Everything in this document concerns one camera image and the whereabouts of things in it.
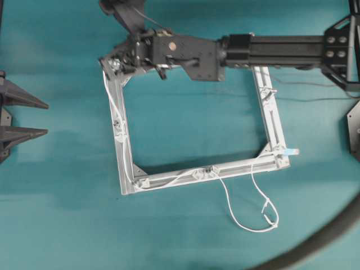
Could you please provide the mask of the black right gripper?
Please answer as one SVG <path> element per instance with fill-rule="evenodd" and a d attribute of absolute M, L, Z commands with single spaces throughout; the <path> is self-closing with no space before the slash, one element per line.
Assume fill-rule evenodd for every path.
<path fill-rule="evenodd" d="M 149 57 L 151 38 L 156 31 L 148 29 L 129 34 L 123 42 L 116 45 L 110 53 L 98 59 L 106 79 L 115 79 L 120 75 L 133 75 L 138 71 L 147 72 L 156 68 Z"/>

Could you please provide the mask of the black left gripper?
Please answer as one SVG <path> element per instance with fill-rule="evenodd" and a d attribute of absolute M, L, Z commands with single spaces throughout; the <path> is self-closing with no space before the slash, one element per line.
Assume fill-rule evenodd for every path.
<path fill-rule="evenodd" d="M 1 163 L 10 155 L 10 148 L 20 143 L 43 136 L 47 129 L 13 127 L 12 116 L 5 106 L 26 106 L 49 109 L 49 105 L 25 91 L 15 83 L 6 79 L 1 70 Z"/>

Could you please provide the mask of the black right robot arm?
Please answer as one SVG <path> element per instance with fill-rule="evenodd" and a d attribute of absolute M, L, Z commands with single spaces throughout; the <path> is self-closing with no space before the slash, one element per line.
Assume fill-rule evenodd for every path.
<path fill-rule="evenodd" d="M 130 35 L 100 58 L 107 78 L 154 69 L 161 79 L 180 66 L 192 80 L 219 82 L 225 68 L 318 68 L 346 92 L 358 92 L 351 79 L 352 60 L 359 59 L 359 16 L 350 14 L 323 35 L 256 36 L 231 34 L 212 40 L 149 30 Z"/>

